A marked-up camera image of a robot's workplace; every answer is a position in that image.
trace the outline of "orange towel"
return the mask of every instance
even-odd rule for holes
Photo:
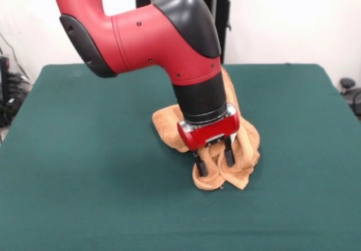
[[[231,168],[227,166],[224,142],[218,142],[198,150],[199,156],[206,164],[208,175],[206,177],[199,176],[197,167],[194,165],[192,177],[195,185],[202,190],[216,190],[222,187],[225,181],[243,190],[259,159],[259,133],[251,123],[242,118],[234,86],[224,68],[222,68],[222,76],[227,101],[236,107],[240,116],[240,128],[232,144],[235,165]],[[177,122],[183,120],[183,115],[177,104],[156,111],[152,120],[160,138],[166,145],[181,153],[189,151],[178,134]]]

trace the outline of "towel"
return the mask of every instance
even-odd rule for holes
[[[228,167],[224,156],[224,142],[218,142],[198,149],[198,154],[207,167],[208,175],[201,177],[196,165],[194,165],[192,178],[195,186],[202,190],[212,191],[222,188],[225,181],[240,190],[244,190],[260,157],[258,152],[260,138],[257,129],[241,116],[235,89],[229,74],[224,68],[221,71],[227,101],[234,105],[240,117],[240,128],[232,144],[235,164],[231,168]],[[189,149],[178,134],[177,122],[180,120],[183,120],[183,115],[177,104],[160,109],[152,116],[153,124],[161,140],[169,147],[185,153]]]

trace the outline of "white wall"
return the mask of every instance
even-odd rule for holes
[[[103,0],[109,15],[135,0]],[[361,0],[231,0],[226,63],[318,63],[361,84]],[[54,0],[0,0],[0,31],[35,80],[46,64],[81,62]],[[9,52],[0,40],[3,50]]]

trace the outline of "black joint cover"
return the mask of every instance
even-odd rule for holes
[[[222,72],[202,83],[173,85],[184,120],[191,124],[215,121],[227,113],[226,91]]]
[[[217,29],[204,0],[154,0],[153,4],[195,51],[207,58],[221,55]]]
[[[117,76],[105,62],[86,28],[76,18],[62,15],[60,22],[79,56],[93,73],[102,78]]]

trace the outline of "red robot arm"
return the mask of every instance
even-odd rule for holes
[[[159,65],[170,78],[186,124],[212,124],[212,134],[226,135],[225,126],[227,134],[237,131],[237,115],[232,122],[228,118],[217,30],[203,0],[155,0],[115,16],[105,15],[102,0],[56,2],[71,43],[96,75],[115,77]],[[225,117],[230,124],[222,122]],[[208,143],[209,129],[186,131],[182,138],[194,134],[186,142],[196,150]]]

